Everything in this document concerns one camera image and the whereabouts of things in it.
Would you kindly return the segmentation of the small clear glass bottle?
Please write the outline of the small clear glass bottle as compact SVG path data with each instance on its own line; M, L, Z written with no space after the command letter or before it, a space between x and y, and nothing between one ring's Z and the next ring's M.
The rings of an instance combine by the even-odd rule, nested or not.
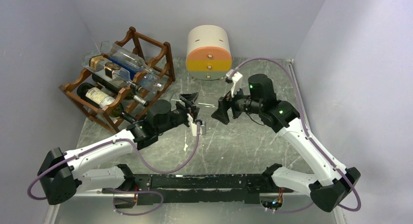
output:
M129 71L131 79L139 72L155 74L154 69L150 68L143 58L116 43L101 42L100 52L105 54L110 61Z

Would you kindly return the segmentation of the dark green labelled wine bottle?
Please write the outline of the dark green labelled wine bottle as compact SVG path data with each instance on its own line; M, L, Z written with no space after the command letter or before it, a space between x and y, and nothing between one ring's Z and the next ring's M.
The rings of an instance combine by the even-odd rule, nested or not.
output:
M81 99L92 104L96 108L102 109L115 101L115 98L87 82L80 84L76 93ZM109 111L109 116L112 118L120 117L129 123L134 123L136 121L132 115L124 110L121 103L118 104L114 110Z

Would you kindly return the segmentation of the clear bottle black gold cap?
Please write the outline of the clear bottle black gold cap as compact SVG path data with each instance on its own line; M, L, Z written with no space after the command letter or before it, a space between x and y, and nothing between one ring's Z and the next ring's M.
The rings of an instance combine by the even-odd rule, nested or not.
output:
M132 90L139 93L144 90L140 85L132 82L131 74L128 70L102 55L94 52L88 53L84 55L82 65L116 87L130 86Z

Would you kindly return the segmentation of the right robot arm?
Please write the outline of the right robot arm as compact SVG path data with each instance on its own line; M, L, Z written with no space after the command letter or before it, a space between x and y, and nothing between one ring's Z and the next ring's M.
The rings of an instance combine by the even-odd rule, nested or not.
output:
M319 209L333 211L361 177L358 169L346 167L310 135L292 104L277 99L272 80L267 75L255 74L248 78L249 95L240 88L241 81L240 73L232 77L233 87L219 98L218 108L211 117L227 125L229 109L234 119L242 113L256 114L265 126L287 140L313 171L306 174L274 164L263 173L263 187L269 192L278 188L297 191L309 196Z

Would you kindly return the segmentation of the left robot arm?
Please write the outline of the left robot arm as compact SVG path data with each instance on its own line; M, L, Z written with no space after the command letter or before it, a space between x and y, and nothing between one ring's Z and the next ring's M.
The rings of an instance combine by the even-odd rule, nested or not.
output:
M167 100L157 100L147 113L115 135L75 150L63 152L60 148L50 150L43 160L37 178L29 185L27 194L32 194L36 182L40 182L50 205L61 204L75 194L98 188L114 188L127 193L135 189L135 177L126 165L110 169L95 169L96 166L124 154L144 149L158 141L159 137L180 125L191 128L198 137L203 131L203 122L197 119L199 108L195 102L198 93L179 96L175 109Z

